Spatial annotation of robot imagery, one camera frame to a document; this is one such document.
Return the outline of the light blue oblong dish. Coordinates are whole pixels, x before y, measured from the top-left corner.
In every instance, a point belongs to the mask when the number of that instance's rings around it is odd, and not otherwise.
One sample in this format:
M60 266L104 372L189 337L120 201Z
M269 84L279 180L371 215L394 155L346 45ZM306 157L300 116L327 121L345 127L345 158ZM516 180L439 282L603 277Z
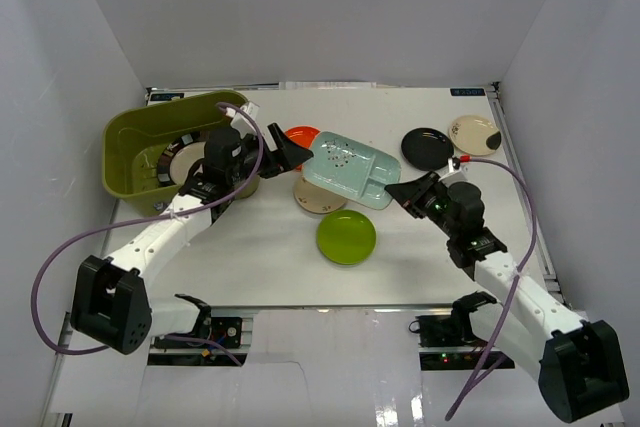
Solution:
M401 177L396 157L330 131L320 132L310 151L313 157L302 166L307 182L373 210L389 206L385 188Z

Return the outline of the beige plate with characters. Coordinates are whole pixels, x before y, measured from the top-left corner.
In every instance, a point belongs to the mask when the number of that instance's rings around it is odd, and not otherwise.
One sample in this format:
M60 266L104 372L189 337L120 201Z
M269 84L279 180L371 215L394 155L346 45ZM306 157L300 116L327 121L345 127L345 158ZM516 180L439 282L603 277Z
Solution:
M347 204L344 197L311 184L303 176L294 183L293 196L303 210L318 215L332 213Z

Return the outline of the lime green round plate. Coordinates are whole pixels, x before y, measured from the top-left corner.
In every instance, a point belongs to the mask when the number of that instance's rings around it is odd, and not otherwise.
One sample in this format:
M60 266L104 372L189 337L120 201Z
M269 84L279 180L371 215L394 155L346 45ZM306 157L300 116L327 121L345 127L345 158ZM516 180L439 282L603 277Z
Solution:
M340 210L327 215L316 230L316 245L331 262L352 266L367 260L377 244L374 224L364 214Z

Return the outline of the large black rimmed beige plate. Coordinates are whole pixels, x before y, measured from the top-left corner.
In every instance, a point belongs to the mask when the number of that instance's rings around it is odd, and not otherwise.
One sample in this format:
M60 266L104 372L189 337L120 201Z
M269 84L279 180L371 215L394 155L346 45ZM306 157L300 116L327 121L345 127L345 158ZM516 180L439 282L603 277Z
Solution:
M161 153L156 177L160 187L182 185L193 164L204 158L208 131L194 131L183 134L170 142Z

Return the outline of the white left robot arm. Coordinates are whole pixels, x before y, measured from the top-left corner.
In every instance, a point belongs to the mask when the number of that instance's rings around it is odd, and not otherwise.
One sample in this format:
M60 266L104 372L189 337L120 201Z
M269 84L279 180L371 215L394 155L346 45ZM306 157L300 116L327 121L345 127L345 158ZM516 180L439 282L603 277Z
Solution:
M107 257L90 256L81 263L70 315L74 330L121 354L134 352L149 337L177 335L191 346L209 339L208 304L186 294L150 300L149 289L160 271L223 215L237 189L312 158L277 124L268 130L275 150L260 134L241 134L232 127L214 130L159 219Z

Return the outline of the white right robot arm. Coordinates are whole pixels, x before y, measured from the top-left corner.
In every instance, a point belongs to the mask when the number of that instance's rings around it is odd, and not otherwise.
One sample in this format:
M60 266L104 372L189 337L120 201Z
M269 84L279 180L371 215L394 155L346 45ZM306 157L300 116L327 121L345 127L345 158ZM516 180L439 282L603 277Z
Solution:
M630 390L615 330L565 307L521 271L485 225L481 192L435 173L386 192L407 213L447 237L454 265L481 291L456 300L451 331L461 344L498 348L536 381L551 412L572 423L626 401Z

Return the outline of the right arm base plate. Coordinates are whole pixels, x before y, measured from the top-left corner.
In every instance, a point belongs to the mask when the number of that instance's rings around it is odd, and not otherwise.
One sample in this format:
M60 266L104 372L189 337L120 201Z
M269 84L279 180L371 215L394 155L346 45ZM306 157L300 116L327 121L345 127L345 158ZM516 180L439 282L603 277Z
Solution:
M464 340L449 315L421 315L408 330L418 337L422 372L472 371L480 360L485 342Z

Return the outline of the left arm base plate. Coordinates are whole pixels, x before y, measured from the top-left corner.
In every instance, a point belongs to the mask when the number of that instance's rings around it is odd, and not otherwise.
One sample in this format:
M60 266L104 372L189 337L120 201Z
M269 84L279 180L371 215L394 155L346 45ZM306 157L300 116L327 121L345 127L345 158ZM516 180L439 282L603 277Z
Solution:
M236 361L219 347L207 343L155 338L151 343L147 364L163 367L240 367L248 357L252 327L253 321L247 317L212 317L205 322L199 334L192 334L192 337L217 342Z

